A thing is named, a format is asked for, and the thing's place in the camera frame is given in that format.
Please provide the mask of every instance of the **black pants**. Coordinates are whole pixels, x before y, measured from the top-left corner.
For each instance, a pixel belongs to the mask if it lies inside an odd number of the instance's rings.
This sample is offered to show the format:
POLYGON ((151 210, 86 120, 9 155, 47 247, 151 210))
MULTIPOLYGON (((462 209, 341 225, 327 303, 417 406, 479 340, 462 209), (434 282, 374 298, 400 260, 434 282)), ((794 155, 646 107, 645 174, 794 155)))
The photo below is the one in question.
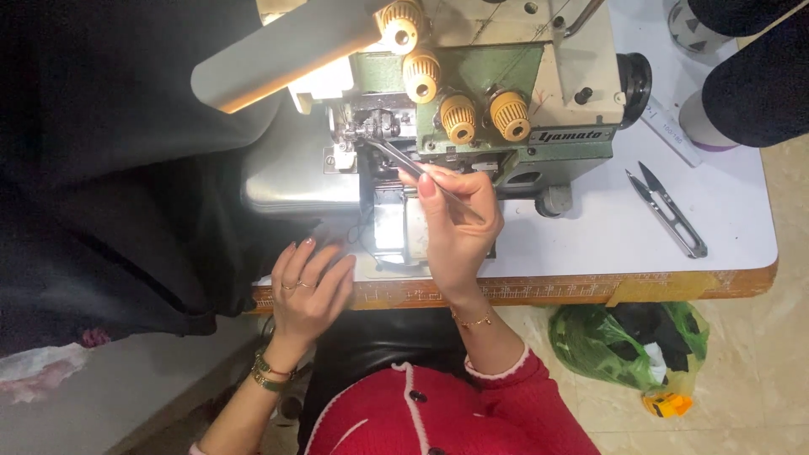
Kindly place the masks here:
POLYGON ((410 362, 472 383, 466 348, 449 308, 343 312, 317 340, 314 370, 298 430, 303 454, 315 421, 329 401, 363 377, 410 362))

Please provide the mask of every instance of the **woman's right hand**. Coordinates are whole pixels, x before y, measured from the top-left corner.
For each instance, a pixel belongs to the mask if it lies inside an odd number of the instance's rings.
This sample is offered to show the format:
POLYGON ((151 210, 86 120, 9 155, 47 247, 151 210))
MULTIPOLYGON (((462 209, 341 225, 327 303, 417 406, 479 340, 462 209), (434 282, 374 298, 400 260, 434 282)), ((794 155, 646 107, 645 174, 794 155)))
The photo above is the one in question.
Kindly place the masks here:
POLYGON ((485 172, 457 174, 430 164, 422 164, 421 167, 427 173, 418 182, 402 171, 399 171, 399 178, 407 185, 418 187, 418 198, 430 236, 427 261, 433 280, 444 297, 454 305, 481 302, 477 271, 503 227, 492 181, 485 172), (479 224, 454 210, 451 213, 447 200, 435 182, 469 204, 485 222, 479 224))

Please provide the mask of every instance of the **black button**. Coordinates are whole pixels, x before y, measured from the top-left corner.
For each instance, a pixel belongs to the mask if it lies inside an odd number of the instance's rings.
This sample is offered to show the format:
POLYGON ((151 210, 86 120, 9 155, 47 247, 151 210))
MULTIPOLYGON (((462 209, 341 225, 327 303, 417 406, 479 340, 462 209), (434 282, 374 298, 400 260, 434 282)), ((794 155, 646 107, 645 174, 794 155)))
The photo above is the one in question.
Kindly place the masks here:
POLYGON ((410 391, 410 399, 417 402, 417 403, 424 403, 427 402, 427 396, 418 390, 411 390, 410 391))

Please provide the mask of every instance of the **woman's left hand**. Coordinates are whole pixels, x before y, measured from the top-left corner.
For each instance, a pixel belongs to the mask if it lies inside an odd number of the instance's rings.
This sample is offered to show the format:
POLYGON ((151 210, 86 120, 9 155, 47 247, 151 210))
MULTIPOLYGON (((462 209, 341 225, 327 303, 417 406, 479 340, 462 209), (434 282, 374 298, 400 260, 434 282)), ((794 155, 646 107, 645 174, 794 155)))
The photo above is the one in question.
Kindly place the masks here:
POLYGON ((275 358, 278 365, 270 363, 270 359, 268 363, 281 372, 294 368, 297 360, 292 364, 292 358, 305 354, 337 319, 354 289, 355 256, 343 257, 324 274, 342 247, 329 245, 309 259, 314 250, 315 240, 311 237, 298 248, 293 243, 273 267, 275 330, 265 355, 275 358))

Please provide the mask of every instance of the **pink trim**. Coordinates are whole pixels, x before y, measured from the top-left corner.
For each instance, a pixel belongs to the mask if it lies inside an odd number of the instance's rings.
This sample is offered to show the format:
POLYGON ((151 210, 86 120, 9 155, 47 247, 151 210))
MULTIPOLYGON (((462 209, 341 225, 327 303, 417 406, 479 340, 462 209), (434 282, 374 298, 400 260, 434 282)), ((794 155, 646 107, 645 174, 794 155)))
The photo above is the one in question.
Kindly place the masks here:
POLYGON ((360 427, 361 427, 361 426, 362 426, 362 425, 363 425, 365 422, 367 422, 367 421, 368 421, 368 419, 365 419, 365 420, 360 420, 360 421, 359 421, 359 422, 357 422, 357 423, 356 423, 356 424, 355 424, 353 427, 349 428, 349 430, 348 430, 347 432, 345 432, 345 434, 343 435, 343 437, 342 437, 342 438, 340 438, 340 440, 337 442, 337 444, 335 444, 334 449, 332 449, 332 451, 331 451, 331 452, 329 452, 329 453, 328 453, 328 455, 332 455, 332 453, 334 453, 334 451, 335 451, 335 450, 337 450, 337 448, 338 448, 338 447, 340 447, 340 443, 341 443, 341 442, 343 442, 343 440, 344 440, 345 438, 349 437, 349 435, 350 435, 351 433, 353 433, 353 432, 354 432, 354 430, 356 430, 357 428, 360 428, 360 427))
POLYGON ((337 395, 335 395, 335 396, 334 396, 334 398, 332 398, 332 399, 331 399, 331 401, 329 401, 329 402, 326 404, 326 407, 325 407, 325 408, 323 408, 323 412, 321 412, 321 413, 320 413, 320 415, 318 416, 317 420, 315 421, 315 426, 314 426, 314 427, 312 428, 312 430, 311 430, 311 434, 309 435, 309 441, 306 443, 306 450, 304 450, 304 451, 303 451, 303 455, 308 455, 308 454, 309 454, 309 449, 311 449, 311 442, 312 442, 313 440, 315 440, 315 433, 317 433, 317 429, 318 429, 318 427, 320 427, 320 423, 321 423, 321 422, 323 422, 323 417, 325 417, 325 416, 326 416, 326 412, 329 410, 329 408, 331 408, 331 407, 332 407, 332 405, 334 404, 334 402, 336 402, 336 401, 337 401, 337 399, 338 399, 338 398, 339 398, 339 397, 340 397, 340 396, 341 396, 343 393, 348 392, 348 391, 349 391, 349 389, 351 389, 351 388, 352 388, 352 387, 354 387, 355 385, 359 384, 360 382, 363 382, 364 380, 365 380, 365 378, 363 377, 361 380, 359 380, 359 381, 357 381, 357 382, 353 383, 352 385, 349 385, 348 387, 346 387, 346 388, 345 388, 345 390, 343 390, 342 392, 340 392, 340 393, 338 393, 337 395))
POLYGON ((205 455, 205 452, 202 452, 195 442, 191 444, 191 448, 188 449, 188 455, 205 455))
POLYGON ((402 365, 391 365, 391 368, 400 372, 406 371, 406 382, 404 383, 404 402, 407 403, 410 409, 410 418, 413 419, 413 426, 416 428, 416 436, 418 436, 418 445, 421 450, 421 455, 427 455, 430 450, 430 444, 427 442, 427 431, 424 429, 424 423, 421 421, 421 415, 418 413, 418 406, 416 402, 410 399, 410 392, 413 390, 413 365, 404 362, 402 365))
POLYGON ((498 379, 504 379, 504 378, 514 374, 517 370, 519 370, 519 368, 522 367, 525 364, 525 360, 528 358, 528 352, 529 351, 530 350, 528 349, 528 345, 525 344, 525 349, 523 349, 523 355, 520 356, 519 360, 517 360, 517 363, 514 364, 513 367, 507 369, 506 371, 504 371, 504 372, 502 372, 500 374, 490 375, 490 374, 481 374, 481 373, 477 372, 475 367, 472 366, 472 362, 469 361, 469 356, 468 355, 466 356, 466 360, 464 360, 464 366, 466 367, 466 371, 469 372, 469 374, 471 374, 472 376, 476 377, 477 379, 484 379, 484 380, 487 380, 487 381, 496 381, 498 379))

